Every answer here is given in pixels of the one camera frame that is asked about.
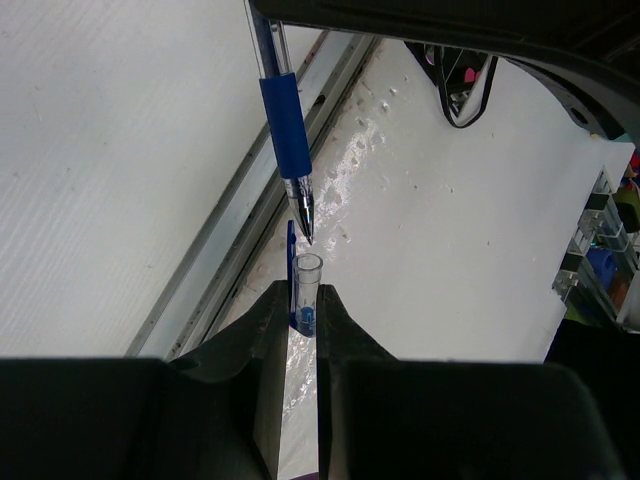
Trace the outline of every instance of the clear plastic tube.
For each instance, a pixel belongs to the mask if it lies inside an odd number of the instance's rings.
[[[260,78],[291,73],[291,61],[282,22],[267,20],[253,9],[249,0],[244,0],[244,9]]]
[[[305,253],[293,259],[293,303],[295,327],[305,337],[316,334],[316,300],[322,278],[323,261]]]

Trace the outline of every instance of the blue rubber grip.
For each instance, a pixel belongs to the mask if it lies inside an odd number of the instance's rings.
[[[262,78],[260,89],[280,176],[291,179],[309,175],[311,155],[295,74]]]

